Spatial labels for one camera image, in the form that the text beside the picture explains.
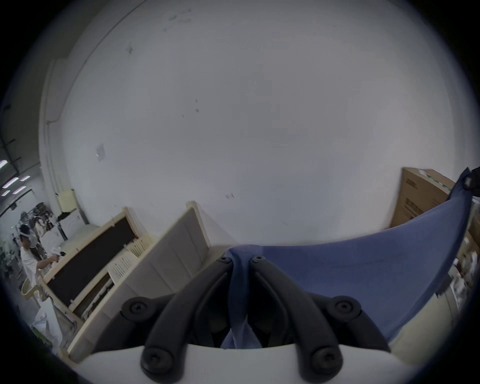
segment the white panel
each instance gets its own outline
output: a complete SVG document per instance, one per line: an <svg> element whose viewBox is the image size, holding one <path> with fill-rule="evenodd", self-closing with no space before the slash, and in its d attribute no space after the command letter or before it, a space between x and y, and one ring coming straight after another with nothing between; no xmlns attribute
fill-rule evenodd
<svg viewBox="0 0 480 384"><path fill-rule="evenodd" d="M52 248L59 247L63 243L63 236L59 231L58 225L48 230L40 237L40 243L48 255L51 255Z"/></svg>
<svg viewBox="0 0 480 384"><path fill-rule="evenodd" d="M121 306L128 299L140 296L126 284L120 284L112 289L115 291L113 292L112 296L108 297L108 300L102 307L102 312L104 312L110 318L113 318L120 311Z"/></svg>
<svg viewBox="0 0 480 384"><path fill-rule="evenodd" d="M111 319L112 318L106 315L104 312L99 312L95 316L95 321L92 321L88 325L88 328L83 334L83 337L90 341L93 345L95 345L103 330L110 323Z"/></svg>
<svg viewBox="0 0 480 384"><path fill-rule="evenodd" d="M172 293L170 287L147 260L140 262L128 275L124 283L132 288L138 296L149 299Z"/></svg>
<svg viewBox="0 0 480 384"><path fill-rule="evenodd" d="M183 223L172 228L172 234L168 243L175 254L181 259L189 275L194 276L200 269L202 261Z"/></svg>
<svg viewBox="0 0 480 384"><path fill-rule="evenodd" d="M148 256L148 261L174 292L182 289L191 279L167 239L163 239L155 247Z"/></svg>
<svg viewBox="0 0 480 384"><path fill-rule="evenodd" d="M208 253L208 246L204 234L202 233L202 229L200 228L200 224L198 223L197 215L193 209L189 209L183 220L183 225L188 231L188 235L200 256L201 262L203 262Z"/></svg>
<svg viewBox="0 0 480 384"><path fill-rule="evenodd" d="M80 211L76 209L70 213L66 218L60 221L61 228L67 239L71 239L75 233L85 227L85 222L80 214Z"/></svg>

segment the person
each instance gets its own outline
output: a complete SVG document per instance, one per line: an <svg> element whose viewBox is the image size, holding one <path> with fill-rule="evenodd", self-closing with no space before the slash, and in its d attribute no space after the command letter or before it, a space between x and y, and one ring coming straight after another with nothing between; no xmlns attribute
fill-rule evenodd
<svg viewBox="0 0 480 384"><path fill-rule="evenodd" d="M44 269L55 261L58 261L58 255L52 255L46 260L37 260L31 251L31 241L32 237L36 237L34 233L30 231L30 228L23 224L20 226L20 243L22 244L20 248L20 257L22 259L22 264L24 266L25 273L30 281L30 288L37 285L37 276L40 269Z"/></svg>

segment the beige board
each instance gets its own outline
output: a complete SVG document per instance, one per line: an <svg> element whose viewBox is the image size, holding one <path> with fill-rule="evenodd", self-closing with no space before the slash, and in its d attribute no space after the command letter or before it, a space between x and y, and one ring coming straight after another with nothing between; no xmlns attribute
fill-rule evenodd
<svg viewBox="0 0 480 384"><path fill-rule="evenodd" d="M390 227L443 203L455 183L433 169L403 168L400 194Z"/></svg>
<svg viewBox="0 0 480 384"><path fill-rule="evenodd" d="M67 189L57 196L62 212L71 212L74 209L80 209L73 189Z"/></svg>

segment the blue cloth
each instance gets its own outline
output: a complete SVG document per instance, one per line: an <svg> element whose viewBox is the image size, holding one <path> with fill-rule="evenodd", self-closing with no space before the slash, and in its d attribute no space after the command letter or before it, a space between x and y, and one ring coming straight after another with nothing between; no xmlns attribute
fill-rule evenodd
<svg viewBox="0 0 480 384"><path fill-rule="evenodd" d="M369 236L305 246L231 248L228 292L231 331L223 348L260 348L247 323L249 260L264 256L305 291L351 296L386 340L432 297L448 273L467 229L472 193L462 173L446 202L398 227Z"/></svg>

